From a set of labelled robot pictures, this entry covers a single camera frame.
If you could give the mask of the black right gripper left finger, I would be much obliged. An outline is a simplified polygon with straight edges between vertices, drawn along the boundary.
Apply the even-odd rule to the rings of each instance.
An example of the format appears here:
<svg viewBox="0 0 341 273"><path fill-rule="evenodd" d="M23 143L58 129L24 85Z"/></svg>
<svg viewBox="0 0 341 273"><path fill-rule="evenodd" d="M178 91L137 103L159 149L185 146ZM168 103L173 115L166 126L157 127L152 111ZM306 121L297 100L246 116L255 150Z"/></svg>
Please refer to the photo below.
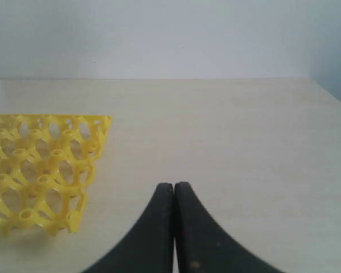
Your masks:
<svg viewBox="0 0 341 273"><path fill-rule="evenodd" d="M160 183L128 233L86 272L172 272L173 185Z"/></svg>

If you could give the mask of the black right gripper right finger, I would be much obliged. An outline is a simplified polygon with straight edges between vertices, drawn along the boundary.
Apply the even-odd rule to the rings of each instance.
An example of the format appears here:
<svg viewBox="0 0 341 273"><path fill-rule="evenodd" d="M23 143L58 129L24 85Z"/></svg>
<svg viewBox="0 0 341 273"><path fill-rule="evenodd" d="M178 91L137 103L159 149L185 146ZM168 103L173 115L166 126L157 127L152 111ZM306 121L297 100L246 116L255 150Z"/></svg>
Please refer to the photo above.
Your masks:
<svg viewBox="0 0 341 273"><path fill-rule="evenodd" d="M280 272L230 237L190 183L175 185L174 205L179 272Z"/></svg>

